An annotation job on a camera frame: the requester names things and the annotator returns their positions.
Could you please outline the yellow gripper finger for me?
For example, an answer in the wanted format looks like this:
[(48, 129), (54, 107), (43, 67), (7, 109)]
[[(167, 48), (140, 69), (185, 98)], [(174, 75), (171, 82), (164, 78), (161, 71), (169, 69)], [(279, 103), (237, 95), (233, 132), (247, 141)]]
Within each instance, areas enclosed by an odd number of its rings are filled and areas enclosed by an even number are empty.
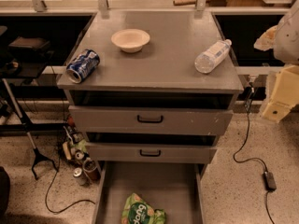
[(277, 26), (272, 26), (267, 29), (254, 43), (253, 47), (266, 51), (273, 48)]
[(299, 66), (286, 65), (270, 79), (270, 96), (262, 118), (279, 123), (299, 104)]

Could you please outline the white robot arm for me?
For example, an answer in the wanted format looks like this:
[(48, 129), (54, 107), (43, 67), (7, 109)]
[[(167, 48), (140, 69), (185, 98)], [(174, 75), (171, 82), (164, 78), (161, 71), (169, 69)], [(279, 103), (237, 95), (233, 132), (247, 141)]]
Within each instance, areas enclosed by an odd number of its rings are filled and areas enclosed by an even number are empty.
[(262, 51), (273, 50), (274, 57), (285, 63), (276, 73), (272, 92), (262, 117), (279, 123), (299, 104), (299, 0), (279, 23), (266, 30), (254, 43)]

